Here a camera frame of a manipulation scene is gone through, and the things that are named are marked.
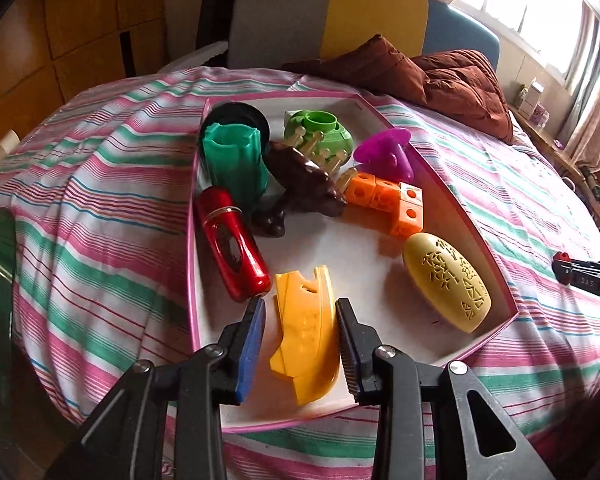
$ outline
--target window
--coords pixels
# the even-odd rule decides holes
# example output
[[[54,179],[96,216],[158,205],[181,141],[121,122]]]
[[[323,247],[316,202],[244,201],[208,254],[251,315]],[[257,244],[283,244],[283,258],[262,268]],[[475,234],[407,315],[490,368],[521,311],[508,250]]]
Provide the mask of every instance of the window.
[[[565,75],[580,34],[582,0],[460,0],[517,33]]]

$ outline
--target red bottle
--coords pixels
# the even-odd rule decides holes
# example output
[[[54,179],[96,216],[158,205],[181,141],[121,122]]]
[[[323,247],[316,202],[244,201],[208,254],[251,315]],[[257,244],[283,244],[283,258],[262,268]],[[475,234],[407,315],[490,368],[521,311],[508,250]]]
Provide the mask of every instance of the red bottle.
[[[196,198],[196,209],[232,300],[241,303],[269,292],[269,270],[231,194],[208,187]]]

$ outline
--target white armrest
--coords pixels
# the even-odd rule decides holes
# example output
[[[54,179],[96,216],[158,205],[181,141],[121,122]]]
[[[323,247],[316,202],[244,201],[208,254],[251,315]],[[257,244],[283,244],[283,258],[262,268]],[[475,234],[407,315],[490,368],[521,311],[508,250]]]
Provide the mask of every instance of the white armrest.
[[[215,43],[209,44],[197,50],[194,50],[186,56],[171,61],[168,65],[163,66],[158,74],[167,74],[169,72],[176,72],[176,70],[184,70],[192,66],[200,66],[212,57],[224,54],[229,49],[229,43],[227,41],[216,41]]]

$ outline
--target blue headboard panel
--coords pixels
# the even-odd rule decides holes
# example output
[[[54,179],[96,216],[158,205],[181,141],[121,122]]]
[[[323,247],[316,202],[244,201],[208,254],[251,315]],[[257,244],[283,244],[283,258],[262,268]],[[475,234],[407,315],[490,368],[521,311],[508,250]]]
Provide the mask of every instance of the blue headboard panel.
[[[479,50],[489,59],[493,69],[497,69],[500,59],[498,37],[461,10],[437,0],[429,0],[422,53],[434,54],[458,48]]]

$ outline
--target purple plastic toy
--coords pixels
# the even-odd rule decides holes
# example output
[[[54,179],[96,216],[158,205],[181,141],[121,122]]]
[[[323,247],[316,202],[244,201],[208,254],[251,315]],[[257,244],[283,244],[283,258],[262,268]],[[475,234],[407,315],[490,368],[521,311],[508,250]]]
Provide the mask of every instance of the purple plastic toy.
[[[411,140],[405,128],[391,128],[369,137],[353,152],[358,170],[392,182],[413,182],[413,170],[402,146]]]

